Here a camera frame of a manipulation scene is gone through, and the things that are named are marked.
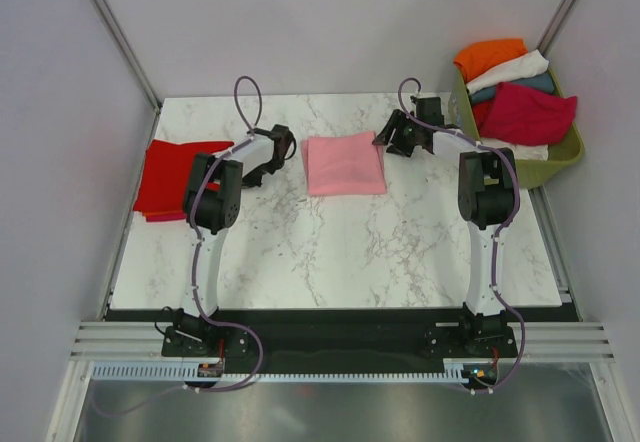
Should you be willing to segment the pink t-shirt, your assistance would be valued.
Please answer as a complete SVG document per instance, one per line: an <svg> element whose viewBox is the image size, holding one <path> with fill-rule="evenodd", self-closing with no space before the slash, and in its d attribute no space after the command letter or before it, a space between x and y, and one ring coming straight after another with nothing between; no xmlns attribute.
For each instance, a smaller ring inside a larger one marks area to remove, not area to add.
<svg viewBox="0 0 640 442"><path fill-rule="evenodd" d="M302 159L311 196L384 195L383 148L374 131L345 137L311 136L302 141Z"/></svg>

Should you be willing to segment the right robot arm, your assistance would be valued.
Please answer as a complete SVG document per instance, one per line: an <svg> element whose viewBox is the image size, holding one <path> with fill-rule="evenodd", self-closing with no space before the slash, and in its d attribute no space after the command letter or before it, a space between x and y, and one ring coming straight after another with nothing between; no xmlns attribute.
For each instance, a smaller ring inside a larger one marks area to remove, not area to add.
<svg viewBox="0 0 640 442"><path fill-rule="evenodd" d="M520 209L513 151L492 148L447 124L438 97L413 97L414 109L393 110L373 144L409 157L420 147L458 168L457 202L470 235L470 282L464 306L488 318L506 310L501 295L506 235Z"/></svg>

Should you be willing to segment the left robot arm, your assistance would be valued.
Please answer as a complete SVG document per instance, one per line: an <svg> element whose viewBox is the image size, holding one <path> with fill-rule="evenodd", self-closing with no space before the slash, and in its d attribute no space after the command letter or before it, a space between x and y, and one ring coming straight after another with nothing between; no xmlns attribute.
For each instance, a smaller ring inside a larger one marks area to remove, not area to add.
<svg viewBox="0 0 640 442"><path fill-rule="evenodd" d="M242 190L259 187L265 175L281 170L297 150L284 125L256 128L240 143L194 157L183 199L186 222L194 231L193 259L181 308L191 316L212 316L218 307L223 247L241 209Z"/></svg>

